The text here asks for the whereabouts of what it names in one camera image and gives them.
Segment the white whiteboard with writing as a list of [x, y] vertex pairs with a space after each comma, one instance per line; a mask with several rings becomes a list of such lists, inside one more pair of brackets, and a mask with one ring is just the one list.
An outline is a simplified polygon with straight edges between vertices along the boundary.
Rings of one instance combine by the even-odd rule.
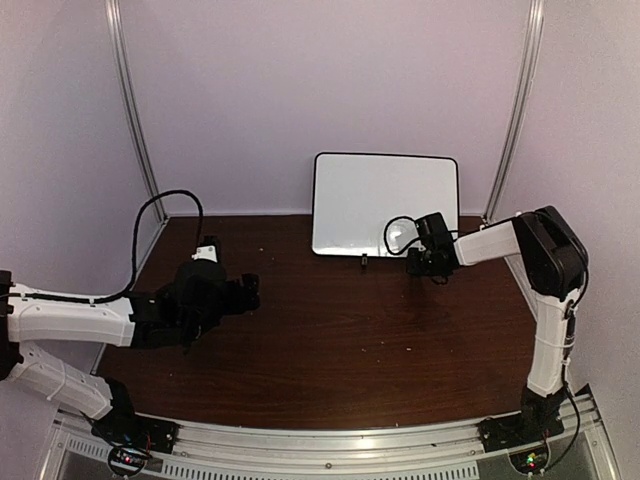
[[316, 255], [388, 257], [439, 213], [458, 229], [459, 171], [452, 158], [323, 152], [314, 159], [311, 249]]

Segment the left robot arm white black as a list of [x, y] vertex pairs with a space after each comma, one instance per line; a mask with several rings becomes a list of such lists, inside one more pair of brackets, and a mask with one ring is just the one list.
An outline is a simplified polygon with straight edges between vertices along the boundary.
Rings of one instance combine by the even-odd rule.
[[182, 264], [154, 293], [71, 297], [14, 282], [1, 273], [1, 378], [71, 406], [105, 426], [123, 444], [144, 433], [121, 382], [85, 374], [38, 347], [41, 340], [109, 344], [131, 349], [188, 348], [221, 320], [260, 305], [259, 277], [230, 280], [224, 267], [198, 258]]

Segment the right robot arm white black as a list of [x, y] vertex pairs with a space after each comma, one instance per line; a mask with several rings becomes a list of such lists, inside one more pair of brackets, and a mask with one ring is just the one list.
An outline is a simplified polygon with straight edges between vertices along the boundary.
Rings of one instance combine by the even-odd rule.
[[566, 393], [566, 369], [575, 341], [575, 311], [589, 281], [588, 253], [560, 212], [545, 206], [457, 239], [441, 213], [414, 221], [418, 247], [407, 249], [407, 273], [448, 279], [456, 269], [519, 256], [535, 301], [534, 353], [521, 412], [512, 430], [535, 440], [551, 424]]

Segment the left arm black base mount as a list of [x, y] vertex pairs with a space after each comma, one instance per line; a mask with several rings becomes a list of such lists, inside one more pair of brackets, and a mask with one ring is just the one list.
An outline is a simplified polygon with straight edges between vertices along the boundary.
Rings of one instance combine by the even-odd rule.
[[91, 433], [108, 445], [133, 447], [144, 453], [171, 454], [179, 431], [175, 422], [122, 409], [113, 409], [101, 419], [87, 417], [86, 420], [91, 425]]

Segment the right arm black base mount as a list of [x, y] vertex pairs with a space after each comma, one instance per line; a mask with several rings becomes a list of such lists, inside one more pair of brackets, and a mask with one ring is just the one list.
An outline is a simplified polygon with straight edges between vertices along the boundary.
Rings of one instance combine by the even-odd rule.
[[477, 428], [485, 452], [540, 443], [564, 432], [564, 425], [556, 415], [539, 420], [530, 412], [488, 417]]

